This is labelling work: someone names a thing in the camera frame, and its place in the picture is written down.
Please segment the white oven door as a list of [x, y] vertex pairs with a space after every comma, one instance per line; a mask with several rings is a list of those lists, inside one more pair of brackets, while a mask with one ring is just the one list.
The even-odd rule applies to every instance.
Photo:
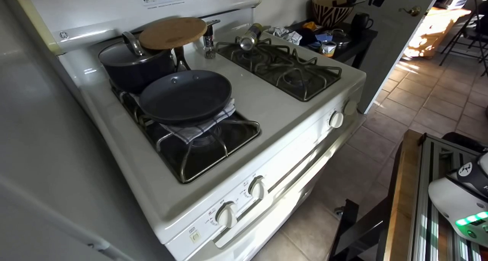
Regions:
[[316, 175], [358, 126], [347, 116], [312, 147], [281, 151], [197, 220], [182, 237], [195, 249], [184, 261], [249, 261], [315, 186]]

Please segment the crumpled white cloth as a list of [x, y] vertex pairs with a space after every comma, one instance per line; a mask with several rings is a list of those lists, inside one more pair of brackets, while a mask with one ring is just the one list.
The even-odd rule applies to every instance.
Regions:
[[299, 33], [284, 27], [270, 27], [266, 32], [295, 45], [299, 45], [300, 40], [303, 38]]

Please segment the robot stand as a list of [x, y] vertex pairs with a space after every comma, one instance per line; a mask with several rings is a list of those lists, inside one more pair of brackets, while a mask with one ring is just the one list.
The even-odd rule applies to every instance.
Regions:
[[411, 129], [399, 144], [387, 196], [358, 219], [346, 200], [326, 261], [488, 261], [488, 142]]

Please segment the wooden cabinet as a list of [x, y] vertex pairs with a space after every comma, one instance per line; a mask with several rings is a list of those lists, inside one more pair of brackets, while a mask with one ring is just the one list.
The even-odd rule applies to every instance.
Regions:
[[422, 19], [413, 38], [404, 50], [404, 55], [409, 58], [432, 58], [458, 19], [469, 14], [471, 11], [466, 9], [448, 10], [432, 7]]

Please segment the white gas stove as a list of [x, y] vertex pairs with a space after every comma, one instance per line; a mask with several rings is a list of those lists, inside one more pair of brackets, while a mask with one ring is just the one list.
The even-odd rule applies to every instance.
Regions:
[[159, 241], [176, 261], [184, 261], [195, 249], [183, 232], [195, 226], [205, 212], [235, 190], [281, 151], [302, 141], [314, 147], [328, 135], [329, 117], [341, 111], [349, 99], [358, 101], [366, 74], [283, 39], [263, 33], [296, 49], [298, 56], [318, 58], [320, 66], [342, 69], [340, 80], [301, 102], [241, 68], [216, 52], [204, 56], [203, 36], [174, 48], [176, 72], [208, 70], [225, 76], [232, 85], [235, 108], [256, 121], [261, 134], [196, 180], [180, 183], [135, 121], [116, 98], [105, 68], [95, 59], [122, 32], [146, 29], [152, 23], [194, 17], [213, 25], [214, 45], [234, 42], [253, 21], [253, 9], [261, 0], [18, 0], [44, 44], [57, 56], [83, 97], [90, 116], [101, 131], [139, 206]]

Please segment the grey refrigerator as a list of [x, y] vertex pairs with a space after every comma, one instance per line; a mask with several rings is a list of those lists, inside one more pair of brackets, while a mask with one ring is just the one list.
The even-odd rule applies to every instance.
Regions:
[[173, 261], [74, 83], [0, 0], [0, 261]]

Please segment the black folding chair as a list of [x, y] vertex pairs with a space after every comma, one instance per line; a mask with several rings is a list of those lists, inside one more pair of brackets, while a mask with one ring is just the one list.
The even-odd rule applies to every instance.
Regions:
[[441, 51], [442, 66], [450, 54], [475, 59], [483, 64], [481, 76], [488, 78], [488, 0], [474, 0], [474, 9], [457, 33]]

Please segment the black mug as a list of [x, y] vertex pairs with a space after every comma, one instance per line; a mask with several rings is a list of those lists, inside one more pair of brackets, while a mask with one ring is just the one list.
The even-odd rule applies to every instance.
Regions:
[[374, 20], [367, 13], [357, 13], [351, 22], [351, 35], [361, 35], [364, 31], [370, 29], [374, 24]]

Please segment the black side table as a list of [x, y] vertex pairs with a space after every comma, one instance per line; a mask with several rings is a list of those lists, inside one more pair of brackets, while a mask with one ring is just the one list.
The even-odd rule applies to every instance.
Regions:
[[[305, 21], [294, 23], [292, 25], [285, 26], [285, 28], [295, 31], [297, 29], [301, 29], [303, 24], [306, 22], [311, 21], [311, 19], [307, 19]], [[343, 30], [344, 32], [350, 32], [350, 23], [340, 23], [337, 28]], [[329, 29], [319, 28], [314, 31], [314, 34], [322, 34], [323, 32]], [[337, 60], [339, 62], [348, 64], [351, 62], [350, 66], [353, 68], [360, 69], [361, 65], [366, 57], [366, 54], [371, 47], [373, 40], [377, 37], [378, 32], [372, 29], [364, 30], [361, 35], [352, 36], [352, 41], [348, 43], [345, 47], [338, 47], [336, 48], [332, 59]]]

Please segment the dark blue pot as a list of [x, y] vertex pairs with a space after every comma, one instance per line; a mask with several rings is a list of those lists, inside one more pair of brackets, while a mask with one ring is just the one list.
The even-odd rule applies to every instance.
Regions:
[[110, 80], [120, 90], [140, 94], [152, 82], [175, 72], [176, 66], [156, 62], [135, 66], [107, 66], [102, 63]]

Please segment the glass pot lid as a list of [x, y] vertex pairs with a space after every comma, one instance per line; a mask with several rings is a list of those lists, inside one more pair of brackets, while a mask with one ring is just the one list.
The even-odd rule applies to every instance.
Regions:
[[349, 43], [352, 42], [352, 37], [348, 33], [344, 32], [342, 29], [331, 30], [331, 35], [332, 42], [334, 42], [339, 48], [346, 47]]

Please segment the white stove knob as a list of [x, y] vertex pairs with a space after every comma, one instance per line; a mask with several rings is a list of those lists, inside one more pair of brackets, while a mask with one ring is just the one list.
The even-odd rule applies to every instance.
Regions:
[[238, 206], [234, 201], [220, 203], [215, 219], [218, 225], [225, 228], [233, 228], [237, 224]]
[[358, 113], [357, 106], [358, 104], [354, 99], [349, 99], [344, 105], [343, 114], [345, 116], [356, 115]]
[[337, 129], [343, 125], [343, 122], [344, 114], [341, 111], [334, 110], [329, 117], [328, 125], [333, 129]]
[[258, 200], [263, 200], [267, 196], [268, 189], [264, 181], [265, 178], [263, 176], [256, 176], [253, 181], [251, 181], [248, 189], [251, 197], [257, 198]]

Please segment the dark frying pan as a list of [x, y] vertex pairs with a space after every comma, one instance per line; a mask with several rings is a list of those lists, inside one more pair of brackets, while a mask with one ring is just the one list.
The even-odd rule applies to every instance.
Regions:
[[190, 126], [222, 112], [231, 99], [232, 85], [208, 70], [185, 70], [162, 77], [139, 95], [143, 113], [163, 125]]

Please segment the metal drink can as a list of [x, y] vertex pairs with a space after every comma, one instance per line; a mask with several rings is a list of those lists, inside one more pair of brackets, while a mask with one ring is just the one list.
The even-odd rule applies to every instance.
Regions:
[[259, 23], [253, 23], [248, 30], [239, 39], [239, 47], [244, 51], [249, 51], [257, 44], [261, 34], [263, 33], [263, 26]]

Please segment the small jar with label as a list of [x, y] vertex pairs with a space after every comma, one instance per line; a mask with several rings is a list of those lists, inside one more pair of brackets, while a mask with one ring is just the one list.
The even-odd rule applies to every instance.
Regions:
[[327, 56], [331, 58], [334, 56], [335, 50], [337, 48], [337, 44], [333, 41], [322, 41], [321, 46], [319, 47], [319, 53], [323, 56]]

